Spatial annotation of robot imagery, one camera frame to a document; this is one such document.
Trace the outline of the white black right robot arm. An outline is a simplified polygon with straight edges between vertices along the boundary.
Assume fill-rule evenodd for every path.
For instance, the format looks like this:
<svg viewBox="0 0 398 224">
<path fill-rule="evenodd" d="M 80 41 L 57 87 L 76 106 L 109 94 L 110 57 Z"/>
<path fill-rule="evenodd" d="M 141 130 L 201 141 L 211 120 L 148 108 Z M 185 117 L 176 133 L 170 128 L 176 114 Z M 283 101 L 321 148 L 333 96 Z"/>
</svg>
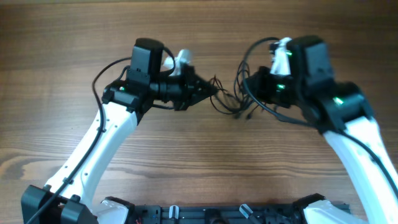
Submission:
<svg viewBox="0 0 398 224">
<path fill-rule="evenodd" d="M 271 67 L 248 69 L 242 86 L 279 121 L 316 129 L 344 165 L 367 223 L 397 222 L 397 171 L 382 140 L 374 111 L 361 89 L 337 82 L 328 46 L 318 36 L 270 37 Z"/>
</svg>

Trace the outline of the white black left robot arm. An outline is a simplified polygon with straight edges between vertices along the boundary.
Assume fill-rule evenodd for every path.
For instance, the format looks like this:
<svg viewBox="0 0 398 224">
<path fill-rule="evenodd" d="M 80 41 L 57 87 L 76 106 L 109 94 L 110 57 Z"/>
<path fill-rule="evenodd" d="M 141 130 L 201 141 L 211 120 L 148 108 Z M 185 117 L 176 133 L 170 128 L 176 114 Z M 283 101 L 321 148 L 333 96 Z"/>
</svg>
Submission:
<svg viewBox="0 0 398 224">
<path fill-rule="evenodd" d="M 43 187 L 21 198 L 24 223 L 139 223 L 135 206 L 116 197 L 93 205 L 111 159 L 151 108 L 185 111 L 216 94 L 190 65 L 190 53 L 169 54 L 160 41 L 139 38 L 121 75 L 95 95 L 98 113 L 64 165 Z"/>
</svg>

